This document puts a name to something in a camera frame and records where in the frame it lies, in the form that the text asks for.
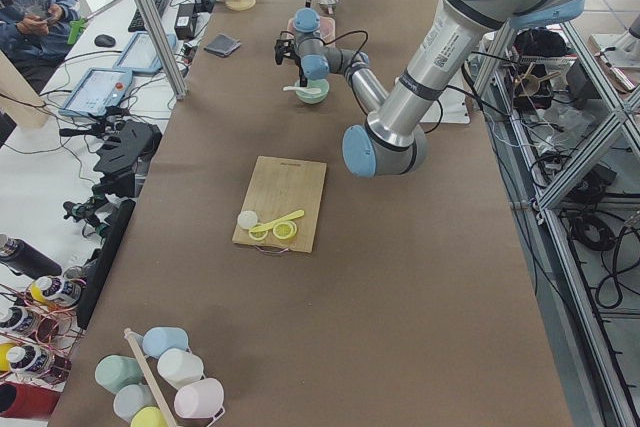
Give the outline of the white cup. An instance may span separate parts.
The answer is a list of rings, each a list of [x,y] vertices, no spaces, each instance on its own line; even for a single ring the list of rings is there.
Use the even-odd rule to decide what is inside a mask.
[[[180,389],[204,377],[202,359],[187,351],[171,348],[158,359],[159,375],[173,388]]]

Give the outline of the lower lemon slice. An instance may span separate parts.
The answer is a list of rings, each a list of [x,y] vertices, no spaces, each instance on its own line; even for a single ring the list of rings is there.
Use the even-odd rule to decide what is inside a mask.
[[[289,240],[297,235],[297,224],[292,220],[276,223],[272,228],[273,235],[279,240]]]

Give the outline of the yellow sauce bottle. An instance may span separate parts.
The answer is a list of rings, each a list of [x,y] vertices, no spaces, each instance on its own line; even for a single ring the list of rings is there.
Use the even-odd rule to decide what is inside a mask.
[[[80,284],[62,276],[42,276],[32,283],[32,287],[50,303],[62,308],[78,304],[82,295]]]

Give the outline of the upper lemon slice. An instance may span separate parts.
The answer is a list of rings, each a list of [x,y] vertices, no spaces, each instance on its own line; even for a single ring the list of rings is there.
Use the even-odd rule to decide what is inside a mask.
[[[248,231],[248,236],[254,240],[254,241],[263,241],[264,239],[267,238],[267,236],[269,235],[270,230],[260,230],[260,231],[254,231],[254,230],[249,230]]]

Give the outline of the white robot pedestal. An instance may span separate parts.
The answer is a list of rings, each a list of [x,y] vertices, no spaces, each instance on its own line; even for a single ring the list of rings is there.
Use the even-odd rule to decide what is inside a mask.
[[[467,124],[469,122],[466,96],[455,89],[447,88],[439,98],[443,107],[442,123]],[[422,117],[422,123],[435,123],[440,115],[439,106],[434,103]]]

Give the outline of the white ceramic spoon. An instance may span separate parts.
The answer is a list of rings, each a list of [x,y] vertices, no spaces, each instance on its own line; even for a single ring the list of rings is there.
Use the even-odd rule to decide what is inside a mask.
[[[319,95],[322,93],[321,88],[317,87],[300,87],[300,86],[284,86],[282,87],[282,91],[291,91],[297,92],[305,95]]]

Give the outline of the far teach pendant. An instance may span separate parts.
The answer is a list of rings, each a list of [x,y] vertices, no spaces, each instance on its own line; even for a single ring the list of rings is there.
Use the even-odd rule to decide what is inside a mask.
[[[131,71],[136,75],[154,75],[162,67],[160,58],[150,35],[144,31],[135,32],[115,63],[114,69]]]

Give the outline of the white steamed bun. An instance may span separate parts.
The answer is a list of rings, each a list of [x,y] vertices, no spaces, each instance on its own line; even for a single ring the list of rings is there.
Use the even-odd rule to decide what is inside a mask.
[[[259,223],[259,216],[253,210],[243,210],[237,215],[237,225],[243,230],[249,230]]]

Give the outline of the green ceramic bowl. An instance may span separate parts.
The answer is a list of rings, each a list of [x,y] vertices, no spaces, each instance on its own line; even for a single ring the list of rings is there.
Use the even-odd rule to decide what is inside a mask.
[[[326,79],[307,80],[306,91],[295,91],[295,95],[305,104],[318,104],[323,102],[330,90],[329,82]]]

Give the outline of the grey cup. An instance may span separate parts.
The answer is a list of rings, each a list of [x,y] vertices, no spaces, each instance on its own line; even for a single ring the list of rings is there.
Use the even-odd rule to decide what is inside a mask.
[[[149,386],[131,384],[117,392],[113,401],[113,411],[120,419],[131,422],[141,409],[155,405],[156,402]]]

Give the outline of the pink cup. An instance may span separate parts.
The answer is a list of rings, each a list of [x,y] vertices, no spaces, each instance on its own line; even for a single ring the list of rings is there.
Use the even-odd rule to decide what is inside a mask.
[[[225,413],[224,388],[215,378],[204,378],[180,388],[174,410],[185,419],[217,419]]]

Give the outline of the black water bottle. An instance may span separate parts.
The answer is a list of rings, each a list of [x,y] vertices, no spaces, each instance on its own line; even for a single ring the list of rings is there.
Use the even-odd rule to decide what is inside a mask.
[[[1,235],[1,263],[17,275],[32,279],[59,276],[61,266],[22,239]]]

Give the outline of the green cup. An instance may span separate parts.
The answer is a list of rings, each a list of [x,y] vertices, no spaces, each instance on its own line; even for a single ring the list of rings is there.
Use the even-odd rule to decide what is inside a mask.
[[[117,394],[128,385],[140,383],[143,373],[135,358],[109,355],[97,364],[94,378],[101,387]]]

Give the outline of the teach pendant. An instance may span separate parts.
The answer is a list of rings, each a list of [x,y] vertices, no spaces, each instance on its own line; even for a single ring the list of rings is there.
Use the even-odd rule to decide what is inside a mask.
[[[129,69],[91,68],[64,101],[58,114],[66,117],[102,116],[117,107],[133,82]]]
[[[114,69],[131,71],[136,75],[154,75],[162,67],[160,58],[150,35],[144,31],[135,32],[115,63]]]

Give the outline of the seated person in blue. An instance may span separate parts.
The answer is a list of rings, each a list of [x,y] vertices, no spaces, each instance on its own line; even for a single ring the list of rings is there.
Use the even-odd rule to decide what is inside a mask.
[[[12,0],[1,9],[1,50],[36,92],[72,49],[78,0]]]

